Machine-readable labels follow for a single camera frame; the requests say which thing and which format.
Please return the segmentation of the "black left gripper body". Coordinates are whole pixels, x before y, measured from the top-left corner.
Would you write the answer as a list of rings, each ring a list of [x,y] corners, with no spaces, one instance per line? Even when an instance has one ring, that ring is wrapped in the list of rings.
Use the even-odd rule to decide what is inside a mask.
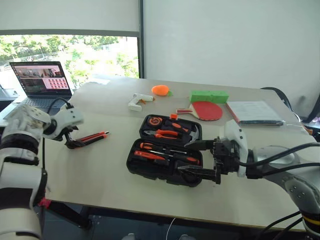
[[[67,126],[62,129],[61,134],[64,136],[70,136],[70,133],[73,131],[78,131],[79,128],[77,126]]]

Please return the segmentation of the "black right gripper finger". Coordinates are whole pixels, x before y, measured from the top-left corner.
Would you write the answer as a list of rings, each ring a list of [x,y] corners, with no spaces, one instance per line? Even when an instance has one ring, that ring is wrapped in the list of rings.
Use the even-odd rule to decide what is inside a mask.
[[[189,174],[203,180],[216,181],[216,172],[213,169],[203,168],[198,165],[179,166],[177,170],[181,173]]]
[[[186,149],[193,151],[206,151],[214,148],[214,140],[195,140],[184,145]]]

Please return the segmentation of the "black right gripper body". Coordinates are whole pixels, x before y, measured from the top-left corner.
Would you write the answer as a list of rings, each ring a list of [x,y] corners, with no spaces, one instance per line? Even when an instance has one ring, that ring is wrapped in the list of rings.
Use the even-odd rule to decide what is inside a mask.
[[[237,172],[240,168],[240,146],[235,140],[217,137],[213,143],[215,183],[221,183],[221,175]]]

